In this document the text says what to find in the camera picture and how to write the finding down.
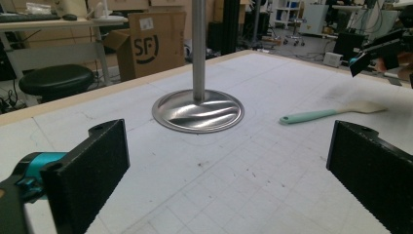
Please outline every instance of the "round stool seat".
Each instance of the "round stool seat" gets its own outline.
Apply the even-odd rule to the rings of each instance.
[[[19,81],[28,95],[41,96],[42,102],[85,92],[94,82],[94,73],[77,64],[57,65],[34,70]]]

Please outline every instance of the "hand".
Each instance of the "hand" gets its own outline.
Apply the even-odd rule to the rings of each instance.
[[[404,65],[397,73],[398,78],[401,80],[410,81],[410,74],[413,73],[413,53],[400,53],[397,55],[398,64]],[[387,68],[382,58],[378,58],[375,69],[380,72],[386,72]]]

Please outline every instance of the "round metal base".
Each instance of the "round metal base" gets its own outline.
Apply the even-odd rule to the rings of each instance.
[[[197,103],[193,90],[185,90],[159,98],[152,107],[152,115],[172,130],[207,134],[238,124],[244,117],[244,107],[232,96],[209,90],[205,90],[204,102]]]

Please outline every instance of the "desk leg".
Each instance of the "desk leg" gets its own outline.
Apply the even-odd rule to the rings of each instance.
[[[4,46],[4,51],[6,52],[7,58],[9,59],[10,64],[12,65],[13,70],[15,71],[15,74],[17,76],[17,81],[19,83],[19,80],[21,77],[23,77],[23,71],[19,69],[17,60],[15,59],[15,56],[13,55],[12,51],[13,48],[10,45],[9,40],[7,39],[6,33],[5,32],[0,32],[0,39],[1,42],[3,43]],[[16,87],[16,92],[20,92],[19,85]],[[37,105],[39,102],[37,101],[35,96],[30,96],[25,93],[24,94],[24,102],[27,106],[32,106],[32,105]]]
[[[94,27],[94,37],[96,40],[95,46],[96,46],[97,55],[99,56],[100,64],[102,66],[104,84],[106,86],[110,86],[113,83],[112,81],[110,81],[109,70],[107,68],[107,63],[106,63],[106,54],[104,53],[104,48],[102,45],[102,38],[100,35],[99,27]]]

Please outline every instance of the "keyboard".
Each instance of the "keyboard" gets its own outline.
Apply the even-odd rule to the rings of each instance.
[[[60,17],[57,15],[0,15],[0,23],[43,20],[60,20]]]

